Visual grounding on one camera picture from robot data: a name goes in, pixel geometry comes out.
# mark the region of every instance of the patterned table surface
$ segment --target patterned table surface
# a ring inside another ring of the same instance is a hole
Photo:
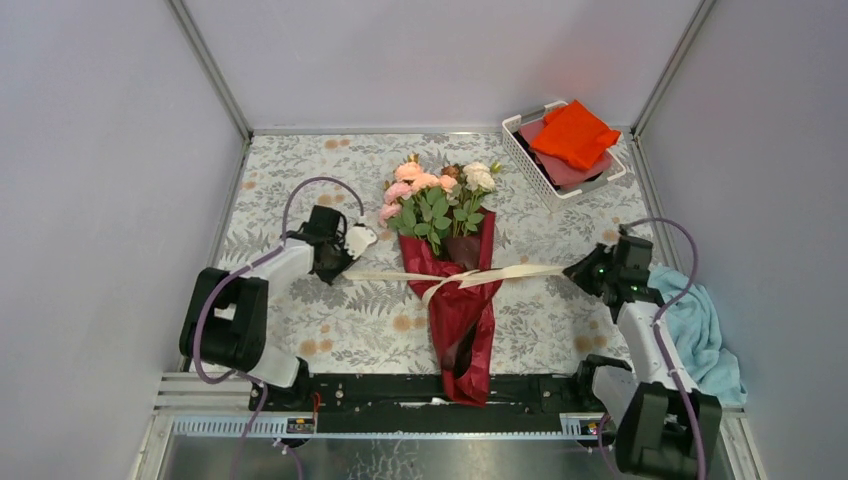
[[[570,208],[551,214],[501,147],[500,134],[289,135],[253,140],[241,189],[224,239],[220,268],[234,268],[266,251],[282,229],[283,205],[302,180],[316,175],[351,185],[365,203],[366,223],[379,242],[352,267],[401,271],[393,232],[377,225],[383,181],[409,153],[425,169],[446,161],[500,161],[498,191],[484,206],[497,213],[494,266],[571,265],[597,242],[616,239],[617,223],[646,215],[624,140],[613,147],[628,174]],[[294,201],[288,229],[314,204],[356,218],[356,202],[333,184],[313,184]],[[650,236],[650,229],[637,229]],[[313,372],[436,373],[427,312],[400,282],[351,282],[331,287],[314,276],[270,292],[268,341],[309,361]],[[564,277],[506,281],[494,299],[492,373],[573,373],[589,353],[627,358],[609,311]]]

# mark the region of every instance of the white wall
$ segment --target white wall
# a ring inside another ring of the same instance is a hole
[[[0,6],[0,478],[126,478],[240,140],[164,1]]]
[[[579,98],[632,124],[698,0],[189,0],[256,128],[494,127]]]
[[[718,2],[645,136],[772,480],[845,477],[846,24],[844,0]]]

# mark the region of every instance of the cream ribbon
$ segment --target cream ribbon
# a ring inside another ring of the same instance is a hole
[[[395,282],[408,282],[410,280],[424,280],[430,282],[439,282],[436,285],[428,288],[421,301],[424,305],[430,304],[430,299],[433,295],[446,283],[460,282],[459,288],[476,287],[484,283],[497,282],[498,280],[506,280],[507,278],[524,278],[524,277],[544,277],[549,275],[562,275],[565,267],[557,267],[551,265],[513,265],[511,267],[498,268],[495,270],[470,270],[468,272],[457,273],[449,277],[439,277],[436,275],[423,275],[420,273],[407,272],[361,272],[347,271],[342,273],[342,276],[348,280],[382,280]]]

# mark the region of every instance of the light blue towel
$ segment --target light blue towel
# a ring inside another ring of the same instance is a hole
[[[668,267],[651,271],[648,286],[669,301],[680,293],[689,278]],[[692,289],[665,314],[668,330],[686,371],[700,386],[701,392],[715,395],[723,406],[745,403],[748,393],[739,378],[736,356],[721,348],[718,314],[710,296],[701,285]]]

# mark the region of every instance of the pink rose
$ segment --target pink rose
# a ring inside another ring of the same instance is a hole
[[[383,195],[383,200],[386,202],[386,205],[390,205],[395,203],[398,198],[409,200],[409,197],[411,196],[412,187],[410,187],[406,182],[398,182],[386,190],[386,193]]]
[[[412,181],[412,193],[418,193],[422,188],[438,187],[439,185],[441,185],[439,183],[439,177],[432,173],[422,173]]]
[[[398,182],[413,181],[422,173],[424,173],[424,170],[421,169],[421,165],[414,162],[404,163],[395,170],[395,180]]]
[[[380,225],[386,226],[386,220],[394,217],[399,214],[403,207],[400,206],[399,203],[393,203],[391,205],[383,205],[383,208],[380,209]]]
[[[453,187],[456,186],[456,179],[448,175],[442,175],[439,177],[439,183],[442,185],[445,193],[451,193],[453,192]]]

